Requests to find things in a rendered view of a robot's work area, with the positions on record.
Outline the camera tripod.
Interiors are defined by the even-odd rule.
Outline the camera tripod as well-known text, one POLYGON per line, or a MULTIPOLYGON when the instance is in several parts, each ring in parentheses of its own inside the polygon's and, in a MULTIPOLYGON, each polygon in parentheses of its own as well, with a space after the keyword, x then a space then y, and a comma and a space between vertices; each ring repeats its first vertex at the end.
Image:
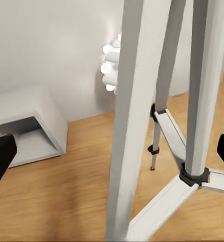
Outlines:
POLYGON ((194 191, 224 193, 224 171, 205 167, 224 62, 224 0, 193 0, 186 139, 166 107, 185 4, 124 0, 105 242, 146 242, 194 191), (149 117, 150 169, 162 131, 179 173, 130 221, 149 117))

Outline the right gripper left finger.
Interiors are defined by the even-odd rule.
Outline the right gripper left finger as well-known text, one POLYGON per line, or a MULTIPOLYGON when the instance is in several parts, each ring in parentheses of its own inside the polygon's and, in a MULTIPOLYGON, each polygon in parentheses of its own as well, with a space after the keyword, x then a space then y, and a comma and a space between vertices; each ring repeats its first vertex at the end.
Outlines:
POLYGON ((0 180, 17 154, 17 145, 12 134, 0 137, 0 180))

